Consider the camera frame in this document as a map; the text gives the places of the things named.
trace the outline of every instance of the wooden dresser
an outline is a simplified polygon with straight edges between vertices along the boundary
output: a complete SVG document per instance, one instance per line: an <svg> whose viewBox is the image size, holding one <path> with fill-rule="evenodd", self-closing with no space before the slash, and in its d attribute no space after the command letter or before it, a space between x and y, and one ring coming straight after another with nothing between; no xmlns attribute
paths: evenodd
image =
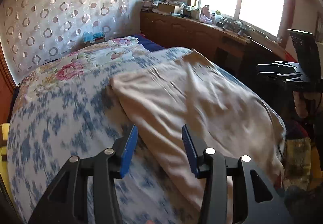
<svg viewBox="0 0 323 224"><path fill-rule="evenodd" d="M182 17L141 12L140 30L149 40L165 47L195 49L207 59L236 75L249 39L230 31Z"/></svg>

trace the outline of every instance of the bed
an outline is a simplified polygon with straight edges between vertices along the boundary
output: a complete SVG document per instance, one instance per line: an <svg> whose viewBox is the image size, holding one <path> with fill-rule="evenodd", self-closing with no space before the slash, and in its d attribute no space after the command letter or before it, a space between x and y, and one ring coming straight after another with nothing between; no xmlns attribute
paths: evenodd
<svg viewBox="0 0 323 224"><path fill-rule="evenodd" d="M25 222L70 156L95 156L132 125L118 98L106 90L109 79L190 52L180 47L163 49L141 36L118 38L40 66L23 79L10 122L8 173L15 204ZM95 222L92 185L89 179L89 223ZM140 138L129 173L116 181L116 191L125 223L197 223L198 210Z"/></svg>

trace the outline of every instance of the metal screw head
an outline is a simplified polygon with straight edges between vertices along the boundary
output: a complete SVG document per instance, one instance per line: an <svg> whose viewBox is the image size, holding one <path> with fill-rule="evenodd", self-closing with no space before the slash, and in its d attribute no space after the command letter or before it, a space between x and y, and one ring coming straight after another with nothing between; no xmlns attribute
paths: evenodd
<svg viewBox="0 0 323 224"><path fill-rule="evenodd" d="M113 148L107 148L107 149L104 150L104 154L106 154L106 155L111 155L113 153L114 153Z"/></svg>
<svg viewBox="0 0 323 224"><path fill-rule="evenodd" d="M77 157L77 156L71 156L70 158L69 158L69 161L70 162L72 162L72 163L75 163L75 162L77 162L79 160L79 158Z"/></svg>
<svg viewBox="0 0 323 224"><path fill-rule="evenodd" d="M214 148L207 148L205 150L206 154L213 155L215 154L215 149Z"/></svg>
<svg viewBox="0 0 323 224"><path fill-rule="evenodd" d="M244 162L250 162L251 161L251 157L249 157L248 155L243 155L242 157L241 157L241 159L244 161Z"/></svg>

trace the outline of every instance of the blue gripper pad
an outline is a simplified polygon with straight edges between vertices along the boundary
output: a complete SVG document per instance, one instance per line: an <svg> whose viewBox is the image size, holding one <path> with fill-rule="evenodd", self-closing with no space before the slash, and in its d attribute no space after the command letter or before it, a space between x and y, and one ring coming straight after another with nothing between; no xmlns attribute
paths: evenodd
<svg viewBox="0 0 323 224"><path fill-rule="evenodd" d="M190 163L191 171L195 175L195 177L198 177L200 172L198 169L198 155L194 148L190 133L188 132L186 125L184 125L182 128L182 139L188 162Z"/></svg>
<svg viewBox="0 0 323 224"><path fill-rule="evenodd" d="M121 178L123 178L129 171L130 162L137 145L137 140L138 140L138 128L136 126L133 126L130 132L128 141L121 155L121 168L120 168Z"/></svg>

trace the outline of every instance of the bottle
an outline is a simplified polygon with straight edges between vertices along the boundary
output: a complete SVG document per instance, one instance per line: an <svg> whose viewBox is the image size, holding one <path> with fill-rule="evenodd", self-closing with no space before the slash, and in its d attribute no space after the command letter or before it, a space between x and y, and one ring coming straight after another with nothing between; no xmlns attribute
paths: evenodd
<svg viewBox="0 0 323 224"><path fill-rule="evenodd" d="M216 25L218 21L220 21L220 19L221 19L221 12L219 10L216 10L213 23Z"/></svg>

